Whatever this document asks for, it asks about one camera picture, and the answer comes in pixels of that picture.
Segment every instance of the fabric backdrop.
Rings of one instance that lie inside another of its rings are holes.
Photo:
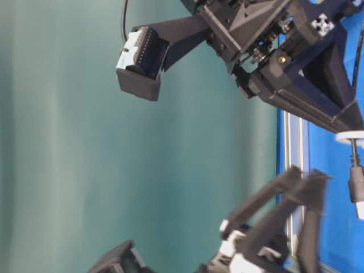
[[[1,272],[86,272],[129,238],[157,272],[193,272],[275,176],[276,109],[206,44],[163,75],[159,102],[119,91],[121,4],[1,2]],[[128,28],[188,16],[178,0],[129,6]]]

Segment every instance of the teal curtain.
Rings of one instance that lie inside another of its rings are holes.
[[[157,272],[193,272],[275,176],[276,109],[206,44],[163,75],[159,102],[119,91],[121,5],[2,0],[2,272],[86,272],[129,238]],[[178,0],[129,6],[129,29],[188,16]]]

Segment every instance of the bolt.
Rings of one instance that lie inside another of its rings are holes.
[[[280,64],[285,64],[287,62],[287,58],[284,57],[284,56],[281,56],[281,57],[278,58],[278,62]]]

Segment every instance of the white plastic part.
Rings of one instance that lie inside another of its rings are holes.
[[[355,208],[357,210],[357,216],[360,220],[364,220],[364,202],[355,203]]]
[[[265,270],[256,266],[255,264],[247,261],[242,254],[237,254],[234,256],[230,263],[231,273],[264,273]]]
[[[226,241],[222,241],[218,252],[221,254],[232,257],[236,253],[235,242],[238,238],[245,237],[246,235],[239,230],[234,230]]]
[[[353,5],[355,6],[355,7],[358,7],[358,6],[360,6],[361,4],[362,4],[362,0],[352,0],[352,3],[353,3]]]
[[[336,141],[351,145],[350,139],[364,139],[364,131],[347,131],[336,134]],[[364,148],[364,140],[357,140],[357,146]]]
[[[220,225],[220,232],[224,232],[226,227],[228,226],[229,224],[229,220],[225,219],[221,222],[221,225]]]

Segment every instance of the screw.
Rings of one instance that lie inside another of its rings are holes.
[[[287,62],[287,58],[284,57],[284,56],[281,56],[281,57],[278,58],[278,62],[280,64],[285,64]]]

